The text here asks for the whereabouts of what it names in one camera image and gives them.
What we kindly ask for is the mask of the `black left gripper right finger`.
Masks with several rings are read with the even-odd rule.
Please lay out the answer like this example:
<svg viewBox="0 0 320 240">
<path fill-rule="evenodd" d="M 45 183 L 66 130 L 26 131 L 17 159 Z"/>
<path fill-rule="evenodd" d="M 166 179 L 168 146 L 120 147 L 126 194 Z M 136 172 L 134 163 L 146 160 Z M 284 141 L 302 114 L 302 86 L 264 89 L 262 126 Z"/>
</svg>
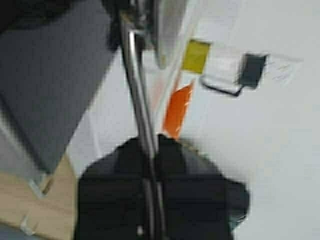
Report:
<svg viewBox="0 0 320 240">
<path fill-rule="evenodd" d="M 233 240 L 250 208 L 247 186 L 195 149 L 158 135 L 166 233 L 170 240 Z"/>
</svg>

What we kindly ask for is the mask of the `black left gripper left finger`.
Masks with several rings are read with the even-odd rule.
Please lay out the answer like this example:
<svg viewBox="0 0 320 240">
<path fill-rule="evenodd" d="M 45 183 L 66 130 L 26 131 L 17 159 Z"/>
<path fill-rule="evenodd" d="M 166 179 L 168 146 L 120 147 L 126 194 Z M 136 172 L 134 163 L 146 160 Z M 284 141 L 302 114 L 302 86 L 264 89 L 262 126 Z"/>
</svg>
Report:
<svg viewBox="0 0 320 240">
<path fill-rule="evenodd" d="M 75 240 L 155 240 L 149 160 L 133 137 L 90 164 L 77 190 Z"/>
</svg>

